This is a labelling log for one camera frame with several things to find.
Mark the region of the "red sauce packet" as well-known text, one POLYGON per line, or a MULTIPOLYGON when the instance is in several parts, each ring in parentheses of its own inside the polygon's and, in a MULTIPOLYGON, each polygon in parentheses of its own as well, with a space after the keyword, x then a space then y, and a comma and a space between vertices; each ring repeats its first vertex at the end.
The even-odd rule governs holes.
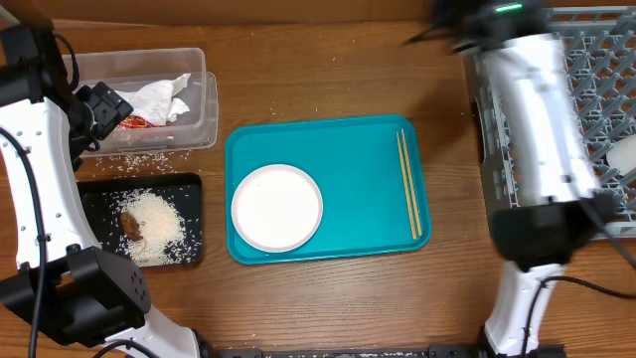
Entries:
POLYGON ((153 124, 141 116, 130 114, 116 126, 116 129, 144 129, 154 127, 158 127, 158 124, 153 124))

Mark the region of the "white napkin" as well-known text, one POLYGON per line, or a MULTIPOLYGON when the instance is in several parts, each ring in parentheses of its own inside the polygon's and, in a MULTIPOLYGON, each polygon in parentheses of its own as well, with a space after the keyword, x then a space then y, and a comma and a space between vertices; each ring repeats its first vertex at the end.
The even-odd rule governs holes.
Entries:
POLYGON ((181 114, 190 111, 189 106, 177 94, 188 85, 190 74, 183 74, 174 80, 161 80, 144 86, 137 91, 116 92, 133 106, 131 114, 158 124, 167 126, 181 114))

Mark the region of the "brown food scrap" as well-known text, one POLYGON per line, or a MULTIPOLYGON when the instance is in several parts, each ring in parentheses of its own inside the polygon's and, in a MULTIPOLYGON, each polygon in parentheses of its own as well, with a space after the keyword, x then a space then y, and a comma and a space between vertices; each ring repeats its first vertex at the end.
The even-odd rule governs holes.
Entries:
POLYGON ((128 240, 138 242, 142 239, 140 225, 129 212, 120 214, 120 224, 128 240))

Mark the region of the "pile of rice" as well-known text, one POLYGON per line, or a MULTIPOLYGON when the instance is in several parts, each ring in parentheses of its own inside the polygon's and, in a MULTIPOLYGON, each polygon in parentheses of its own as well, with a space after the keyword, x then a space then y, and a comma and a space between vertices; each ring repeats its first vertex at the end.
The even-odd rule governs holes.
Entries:
POLYGON ((114 251, 133 260, 141 268, 192 264, 200 258, 201 244, 187 226, 189 219, 178 211, 174 197, 163 191, 133 189, 106 196, 113 226, 109 235, 114 251), (127 239, 120 214, 129 212, 140 225, 142 239, 127 239))

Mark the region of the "large white plate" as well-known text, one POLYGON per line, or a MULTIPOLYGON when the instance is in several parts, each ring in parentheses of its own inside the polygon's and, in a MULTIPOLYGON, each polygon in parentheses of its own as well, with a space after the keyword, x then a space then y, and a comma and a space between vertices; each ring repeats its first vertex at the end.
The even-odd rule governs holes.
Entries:
POLYGON ((323 217, 322 193, 303 170, 270 164, 238 184, 231 218, 238 235, 251 247, 270 254, 293 251, 317 232, 323 217))

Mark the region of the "wooden chopstick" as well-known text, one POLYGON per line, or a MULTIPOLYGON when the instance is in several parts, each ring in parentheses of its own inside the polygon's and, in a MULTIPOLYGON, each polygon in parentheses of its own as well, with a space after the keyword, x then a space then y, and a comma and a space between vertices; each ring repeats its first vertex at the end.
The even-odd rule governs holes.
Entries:
POLYGON ((412 238, 415 241, 417 239, 416 227, 415 227, 415 222, 414 222, 414 217, 413 217, 413 209, 412 209, 412 205, 411 205, 411 199, 410 199, 409 190, 408 190, 408 184, 407 184, 407 179, 406 179, 406 167, 405 167, 405 162, 404 162, 404 157, 403 157, 403 151, 402 151, 402 145, 401 145, 401 141, 400 141, 399 132, 396 132, 396 138, 397 138, 397 152, 398 152, 398 158, 399 158, 399 164, 400 164, 400 170, 401 170, 401 177, 402 177, 403 189, 404 189, 404 194, 405 194, 406 206, 407 206, 407 211, 408 211, 410 230, 411 230, 412 238))
POLYGON ((399 132, 399 135, 400 135, 400 141, 402 145, 403 157, 404 157, 404 162, 406 167, 406 179, 407 179, 408 190, 409 190, 409 195, 411 199, 411 205, 413 209, 413 217, 414 217, 414 222, 416 227, 416 234, 417 234, 417 237, 419 238, 423 234, 423 229, 422 229, 421 219, 419 215, 416 193, 414 190, 414 181, 413 181, 412 170, 410 165, 410 158, 408 154, 408 147, 406 143, 405 132, 403 129, 399 132))

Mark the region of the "white cup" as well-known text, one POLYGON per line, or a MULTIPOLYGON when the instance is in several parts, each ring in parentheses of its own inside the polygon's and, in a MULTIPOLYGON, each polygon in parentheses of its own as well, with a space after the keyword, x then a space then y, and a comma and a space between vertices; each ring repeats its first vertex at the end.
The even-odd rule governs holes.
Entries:
POLYGON ((636 166, 636 135, 633 134, 615 142, 606 154, 606 161, 620 175, 626 175, 634 170, 636 166))

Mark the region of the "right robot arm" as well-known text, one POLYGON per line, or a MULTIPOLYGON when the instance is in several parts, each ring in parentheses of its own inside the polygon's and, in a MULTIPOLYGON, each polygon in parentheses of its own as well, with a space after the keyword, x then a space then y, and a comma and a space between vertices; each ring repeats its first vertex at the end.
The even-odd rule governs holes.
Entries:
POLYGON ((560 357, 539 329, 566 266, 613 217, 585 154, 563 46, 539 1, 437 1, 480 122, 489 229, 504 268, 474 357, 560 357))

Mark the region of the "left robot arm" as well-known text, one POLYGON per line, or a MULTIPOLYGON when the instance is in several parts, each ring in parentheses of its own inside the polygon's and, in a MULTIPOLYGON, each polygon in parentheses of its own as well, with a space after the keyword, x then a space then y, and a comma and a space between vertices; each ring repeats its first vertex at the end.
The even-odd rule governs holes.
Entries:
POLYGON ((75 172, 81 155, 131 112, 105 84, 81 86, 49 27, 1 33, 1 152, 14 203, 17 273, 1 282, 2 304, 31 338, 119 349, 130 357, 209 357, 196 331, 153 306, 140 268, 105 251, 84 214, 75 172))

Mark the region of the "grey dishwasher rack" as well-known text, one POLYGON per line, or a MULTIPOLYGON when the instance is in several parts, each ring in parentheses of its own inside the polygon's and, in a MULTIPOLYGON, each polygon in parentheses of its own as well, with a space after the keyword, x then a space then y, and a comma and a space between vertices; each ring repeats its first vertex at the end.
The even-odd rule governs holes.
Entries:
MULTIPOLYGON (((553 32, 563 42, 566 84, 572 93, 585 152, 602 192, 617 204, 607 226, 617 238, 635 236, 635 172, 620 172, 607 156, 635 133, 635 9, 632 6, 562 7, 548 12, 553 32)), ((482 184, 486 211, 518 205, 522 176, 516 149, 502 112, 501 97, 489 87, 478 54, 464 54, 473 117, 482 146, 482 184)))

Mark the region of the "clear plastic bin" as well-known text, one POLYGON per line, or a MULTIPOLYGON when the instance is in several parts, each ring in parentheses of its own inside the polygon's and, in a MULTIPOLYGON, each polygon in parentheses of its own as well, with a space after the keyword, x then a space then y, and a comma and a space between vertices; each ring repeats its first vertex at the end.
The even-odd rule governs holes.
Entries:
POLYGON ((114 90, 133 93, 158 81, 187 82, 176 85, 176 98, 189 110, 164 125, 145 128, 118 127, 100 143, 97 156, 152 151, 209 148, 217 141, 219 102, 215 76, 206 69, 199 48, 134 50, 79 54, 79 83, 103 82, 114 90))

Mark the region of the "black rectangular tray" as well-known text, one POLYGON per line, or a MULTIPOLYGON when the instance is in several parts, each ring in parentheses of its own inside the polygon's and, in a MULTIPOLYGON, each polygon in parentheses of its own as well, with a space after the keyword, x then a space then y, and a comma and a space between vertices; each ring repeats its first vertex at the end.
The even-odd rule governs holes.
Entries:
POLYGON ((192 264, 172 266, 188 266, 199 263, 204 256, 203 187, 201 178, 194 173, 119 178, 80 183, 79 195, 83 209, 89 225, 102 247, 108 252, 117 254, 114 251, 114 240, 109 237, 113 233, 113 226, 107 222, 111 215, 107 207, 106 196, 114 192, 133 189, 163 191, 174 197, 174 203, 178 211, 184 218, 191 221, 187 227, 194 231, 195 238, 201 244, 201 253, 200 258, 192 264))

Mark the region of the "teal serving tray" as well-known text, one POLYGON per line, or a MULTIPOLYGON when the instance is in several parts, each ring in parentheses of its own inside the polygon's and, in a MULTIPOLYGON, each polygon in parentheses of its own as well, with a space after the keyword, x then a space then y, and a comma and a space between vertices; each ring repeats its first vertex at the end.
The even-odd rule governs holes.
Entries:
POLYGON ((287 164, 306 172, 324 204, 321 224, 303 246, 270 254, 227 224, 227 248, 244 265, 340 259, 416 251, 432 225, 412 124, 398 114, 244 126, 225 146, 226 198, 252 171, 287 164), (404 130, 423 234, 412 238, 396 132, 404 130))

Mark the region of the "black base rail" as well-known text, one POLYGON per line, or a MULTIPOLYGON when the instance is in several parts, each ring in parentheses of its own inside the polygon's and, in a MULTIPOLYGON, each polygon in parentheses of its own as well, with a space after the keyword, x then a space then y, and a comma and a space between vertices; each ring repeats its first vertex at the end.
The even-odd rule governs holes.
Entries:
POLYGON ((476 344, 429 345, 426 348, 263 351, 257 348, 226 349, 219 358, 488 358, 494 357, 476 344))

